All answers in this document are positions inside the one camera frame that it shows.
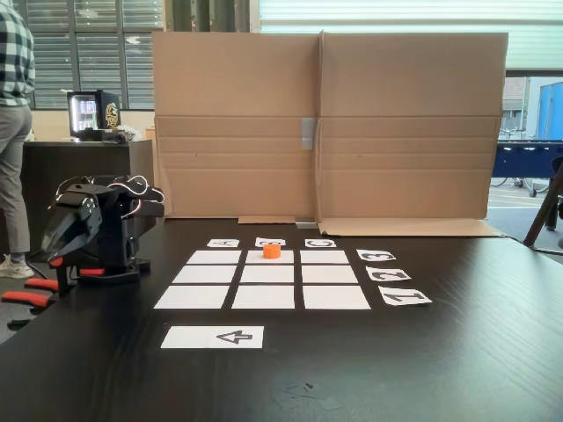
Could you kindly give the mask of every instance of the arrow card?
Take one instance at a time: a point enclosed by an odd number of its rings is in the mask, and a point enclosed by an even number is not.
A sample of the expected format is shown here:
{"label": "arrow card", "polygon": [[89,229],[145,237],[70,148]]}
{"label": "arrow card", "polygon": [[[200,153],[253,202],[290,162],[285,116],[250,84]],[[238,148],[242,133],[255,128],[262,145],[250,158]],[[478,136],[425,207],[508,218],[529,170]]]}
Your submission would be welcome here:
{"label": "arrow card", "polygon": [[263,326],[177,326],[166,334],[162,349],[261,349]]}

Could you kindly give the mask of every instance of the plaid shirt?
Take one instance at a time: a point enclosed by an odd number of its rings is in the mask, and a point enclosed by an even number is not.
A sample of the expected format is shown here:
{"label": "plaid shirt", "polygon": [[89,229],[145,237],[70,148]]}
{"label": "plaid shirt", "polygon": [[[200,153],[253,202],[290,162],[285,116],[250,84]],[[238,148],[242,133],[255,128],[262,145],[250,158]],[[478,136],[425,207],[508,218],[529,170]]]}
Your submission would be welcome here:
{"label": "plaid shirt", "polygon": [[0,106],[26,106],[34,83],[33,36],[11,0],[0,0]]}

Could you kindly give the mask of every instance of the white paper square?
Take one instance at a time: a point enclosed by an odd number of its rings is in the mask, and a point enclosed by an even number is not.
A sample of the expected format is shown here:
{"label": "white paper square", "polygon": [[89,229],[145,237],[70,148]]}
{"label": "white paper square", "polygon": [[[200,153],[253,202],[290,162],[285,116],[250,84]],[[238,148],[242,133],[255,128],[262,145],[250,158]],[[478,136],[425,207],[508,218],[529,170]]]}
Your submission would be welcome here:
{"label": "white paper square", "polygon": [[293,275],[293,266],[245,266],[240,282],[293,283]]}
{"label": "white paper square", "polygon": [[238,243],[237,239],[211,239],[208,248],[236,248]]}
{"label": "white paper square", "polygon": [[364,261],[391,261],[395,259],[390,252],[386,251],[366,251],[365,249],[357,249],[358,256]]}
{"label": "white paper square", "polygon": [[264,239],[262,237],[256,237],[257,248],[264,247],[265,244],[279,244],[280,246],[285,246],[285,240],[283,239]]}
{"label": "white paper square", "polygon": [[371,268],[366,266],[368,276],[373,281],[402,281],[410,280],[411,278],[398,268]]}
{"label": "white paper square", "polygon": [[344,251],[301,251],[302,264],[347,264]]}
{"label": "white paper square", "polygon": [[305,239],[308,248],[335,248],[336,243],[331,239]]}
{"label": "white paper square", "polygon": [[293,286],[238,286],[233,309],[294,309]]}
{"label": "white paper square", "polygon": [[370,309],[360,286],[303,286],[306,309]]}
{"label": "white paper square", "polygon": [[229,286],[170,286],[155,309],[220,309]]}
{"label": "white paper square", "polygon": [[413,288],[380,287],[379,292],[381,292],[385,303],[391,306],[432,303],[422,292],[414,290]]}
{"label": "white paper square", "polygon": [[301,274],[304,284],[358,282],[351,266],[302,266]]}
{"label": "white paper square", "polygon": [[240,251],[196,251],[187,261],[190,264],[238,264]]}
{"label": "white paper square", "polygon": [[293,264],[293,251],[281,251],[279,258],[264,258],[263,251],[248,251],[246,264]]}
{"label": "white paper square", "polygon": [[229,284],[237,266],[184,266],[172,284]]}

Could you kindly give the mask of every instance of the number card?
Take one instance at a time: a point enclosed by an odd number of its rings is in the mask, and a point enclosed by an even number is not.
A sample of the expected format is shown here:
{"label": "number card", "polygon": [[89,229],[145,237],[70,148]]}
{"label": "number card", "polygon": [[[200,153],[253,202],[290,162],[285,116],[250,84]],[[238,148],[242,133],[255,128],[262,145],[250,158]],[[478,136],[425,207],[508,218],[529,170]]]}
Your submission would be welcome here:
{"label": "number card", "polygon": [[357,251],[360,259],[364,261],[391,261],[395,259],[389,252],[385,251],[365,251],[364,249]]}
{"label": "number card", "polygon": [[412,288],[389,288],[380,287],[379,292],[385,303],[391,306],[418,305],[420,303],[432,303],[422,292]]}
{"label": "number card", "polygon": [[402,281],[410,280],[403,270],[389,268],[370,268],[366,266],[369,277],[373,281]]}

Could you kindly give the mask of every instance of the blue container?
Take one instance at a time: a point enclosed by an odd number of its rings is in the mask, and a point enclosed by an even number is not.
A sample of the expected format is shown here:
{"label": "blue container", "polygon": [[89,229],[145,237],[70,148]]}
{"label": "blue container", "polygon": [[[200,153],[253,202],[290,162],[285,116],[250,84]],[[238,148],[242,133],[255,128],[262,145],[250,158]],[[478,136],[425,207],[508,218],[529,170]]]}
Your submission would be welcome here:
{"label": "blue container", "polygon": [[563,139],[563,82],[542,86],[539,92],[539,116],[536,139]]}

